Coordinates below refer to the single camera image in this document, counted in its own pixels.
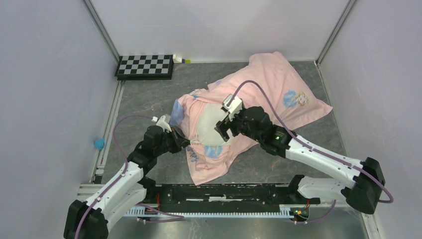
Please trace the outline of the white pillow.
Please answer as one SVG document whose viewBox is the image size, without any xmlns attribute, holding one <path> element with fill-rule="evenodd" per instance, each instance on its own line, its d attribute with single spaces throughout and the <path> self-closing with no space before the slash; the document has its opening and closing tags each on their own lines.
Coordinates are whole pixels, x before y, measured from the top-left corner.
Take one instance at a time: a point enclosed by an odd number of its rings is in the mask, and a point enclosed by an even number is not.
<svg viewBox="0 0 422 239">
<path fill-rule="evenodd" d="M 226 113 L 219 104 L 206 104 L 202 110 L 196 127 L 198 142 L 203 146 L 231 145 L 233 138 L 224 141 L 215 130 L 216 124 L 226 117 Z"/>
</svg>

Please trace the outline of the blue and pink printed pillowcase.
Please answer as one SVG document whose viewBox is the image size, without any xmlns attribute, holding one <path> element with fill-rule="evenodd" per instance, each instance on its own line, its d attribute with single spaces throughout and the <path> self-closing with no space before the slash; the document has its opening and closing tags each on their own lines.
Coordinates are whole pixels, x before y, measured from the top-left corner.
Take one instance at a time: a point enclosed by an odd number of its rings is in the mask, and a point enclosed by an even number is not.
<svg viewBox="0 0 422 239">
<path fill-rule="evenodd" d="M 187 163 L 196 185 L 226 174 L 236 157 L 256 144 L 243 135 L 233 137 L 227 146 L 203 146 L 198 142 L 196 127 L 205 105 L 222 105 L 232 93 L 247 108 L 261 106 L 273 123 L 285 124 L 290 130 L 310 124 L 332 110 L 314 96 L 280 52 L 252 55 L 246 67 L 174 102 L 170 123 L 178 126 L 191 142 L 186 151 Z"/>
</svg>

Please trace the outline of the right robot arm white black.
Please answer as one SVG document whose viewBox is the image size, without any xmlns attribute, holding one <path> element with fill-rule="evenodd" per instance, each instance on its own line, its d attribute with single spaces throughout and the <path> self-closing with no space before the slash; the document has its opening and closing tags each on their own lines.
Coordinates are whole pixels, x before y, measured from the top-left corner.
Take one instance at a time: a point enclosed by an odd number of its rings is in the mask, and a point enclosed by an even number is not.
<svg viewBox="0 0 422 239">
<path fill-rule="evenodd" d="M 300 203 L 305 198 L 342 200 L 353 209 L 371 215 L 382 202 L 385 177 L 378 160 L 349 158 L 315 145 L 273 124 L 262 107 L 238 110 L 221 107 L 221 110 L 225 117 L 216 123 L 215 130 L 224 141 L 241 134 L 257 142 L 268 154 L 306 164 L 329 176 L 296 175 L 287 190 L 291 202 Z"/>
</svg>

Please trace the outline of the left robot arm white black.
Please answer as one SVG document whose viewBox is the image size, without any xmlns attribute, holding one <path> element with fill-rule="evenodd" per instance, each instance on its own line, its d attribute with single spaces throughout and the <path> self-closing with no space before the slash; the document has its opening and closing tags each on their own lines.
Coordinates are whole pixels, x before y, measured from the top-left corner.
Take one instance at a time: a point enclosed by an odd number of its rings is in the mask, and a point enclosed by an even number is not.
<svg viewBox="0 0 422 239">
<path fill-rule="evenodd" d="M 84 201 L 75 200 L 68 209 L 63 237 L 65 239 L 106 239 L 114 225 L 137 203 L 150 203 L 156 189 L 146 181 L 146 174 L 167 152 L 177 153 L 190 141 L 176 126 L 147 128 L 135 150 L 119 171 L 97 192 Z"/>
</svg>

